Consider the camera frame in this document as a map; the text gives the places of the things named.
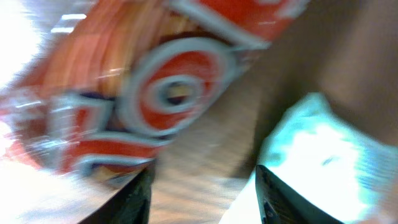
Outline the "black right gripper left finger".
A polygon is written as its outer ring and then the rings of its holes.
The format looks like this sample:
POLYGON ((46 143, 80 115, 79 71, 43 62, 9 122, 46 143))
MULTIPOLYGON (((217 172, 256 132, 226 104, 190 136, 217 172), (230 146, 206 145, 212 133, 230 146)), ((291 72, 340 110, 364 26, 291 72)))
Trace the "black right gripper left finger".
POLYGON ((155 162, 80 224, 148 224, 155 162))

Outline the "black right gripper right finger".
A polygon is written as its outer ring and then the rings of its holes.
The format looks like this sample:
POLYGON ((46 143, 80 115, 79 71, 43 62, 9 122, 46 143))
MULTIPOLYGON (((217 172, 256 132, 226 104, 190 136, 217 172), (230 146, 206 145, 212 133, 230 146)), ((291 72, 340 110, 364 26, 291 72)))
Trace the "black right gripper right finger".
POLYGON ((255 169, 262 224, 342 224, 288 186, 264 165, 255 169))

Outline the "teal snack packet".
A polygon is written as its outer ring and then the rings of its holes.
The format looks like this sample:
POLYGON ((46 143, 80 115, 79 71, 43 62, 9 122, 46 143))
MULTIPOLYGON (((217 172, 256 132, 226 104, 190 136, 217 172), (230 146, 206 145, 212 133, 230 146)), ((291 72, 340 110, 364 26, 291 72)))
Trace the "teal snack packet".
MULTIPOLYGON (((339 119, 320 93, 284 113, 257 165, 342 223, 397 222, 397 148, 339 119)), ((222 223, 262 223, 255 169, 222 223)))

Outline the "red Top chocolate bar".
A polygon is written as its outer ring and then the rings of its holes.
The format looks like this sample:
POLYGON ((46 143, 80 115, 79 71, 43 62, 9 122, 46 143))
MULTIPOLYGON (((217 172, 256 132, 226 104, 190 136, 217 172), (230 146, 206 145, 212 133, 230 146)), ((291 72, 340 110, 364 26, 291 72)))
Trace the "red Top chocolate bar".
POLYGON ((205 112, 306 1, 78 3, 1 96, 1 159, 120 185, 205 112))

